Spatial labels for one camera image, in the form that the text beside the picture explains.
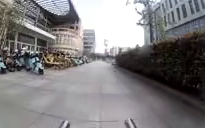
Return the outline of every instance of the road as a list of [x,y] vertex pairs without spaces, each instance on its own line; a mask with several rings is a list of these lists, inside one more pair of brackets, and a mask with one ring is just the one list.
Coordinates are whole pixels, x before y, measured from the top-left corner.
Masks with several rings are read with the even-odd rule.
[[0,128],[205,128],[205,113],[142,76],[97,61],[44,76],[0,75]]

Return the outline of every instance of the building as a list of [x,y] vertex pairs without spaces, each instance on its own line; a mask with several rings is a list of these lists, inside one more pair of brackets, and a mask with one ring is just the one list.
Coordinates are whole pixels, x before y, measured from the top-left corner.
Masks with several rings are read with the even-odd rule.
[[86,29],[83,31],[84,54],[94,53],[96,48],[95,31]]
[[10,50],[27,47],[82,53],[81,19],[71,0],[0,0],[0,9],[7,5],[19,9],[23,19],[21,29],[9,35]]
[[111,56],[117,56],[118,53],[119,53],[119,48],[120,48],[120,47],[112,47],[112,48],[110,49],[110,55],[111,55]]
[[129,51],[130,49],[130,47],[112,47],[110,49],[109,55],[115,57],[120,53]]
[[[166,37],[182,36],[189,32],[205,30],[205,0],[161,0],[154,14],[163,19]],[[158,29],[151,34],[156,37]]]

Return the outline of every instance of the hedge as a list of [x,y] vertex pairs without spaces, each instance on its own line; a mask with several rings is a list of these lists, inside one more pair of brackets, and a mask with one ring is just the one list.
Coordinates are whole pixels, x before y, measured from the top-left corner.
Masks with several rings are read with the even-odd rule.
[[116,57],[117,64],[205,103],[205,33],[192,33],[151,46],[137,47]]

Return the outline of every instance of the motorcycle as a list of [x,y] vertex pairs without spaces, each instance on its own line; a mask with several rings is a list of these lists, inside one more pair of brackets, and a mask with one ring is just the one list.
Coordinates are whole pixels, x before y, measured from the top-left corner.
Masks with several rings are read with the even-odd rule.
[[44,67],[37,54],[30,55],[29,66],[31,68],[31,71],[39,73],[40,75],[44,75]]

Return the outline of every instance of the tree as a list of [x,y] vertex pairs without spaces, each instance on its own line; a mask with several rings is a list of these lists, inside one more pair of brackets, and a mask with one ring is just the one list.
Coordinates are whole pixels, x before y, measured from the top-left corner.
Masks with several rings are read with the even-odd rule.
[[12,4],[0,8],[0,52],[8,41],[8,35],[14,34],[23,23],[22,12]]
[[134,0],[133,4],[139,4],[142,6],[142,9],[139,10],[137,7],[135,7],[135,10],[137,14],[139,14],[140,19],[137,23],[137,25],[143,26],[143,27],[149,27],[150,32],[150,41],[153,40],[153,28],[155,27],[155,30],[159,31],[161,34],[161,39],[165,39],[165,28],[164,28],[164,22],[161,17],[157,17],[155,14],[155,11],[153,10],[153,6],[155,4],[158,4],[157,0]]

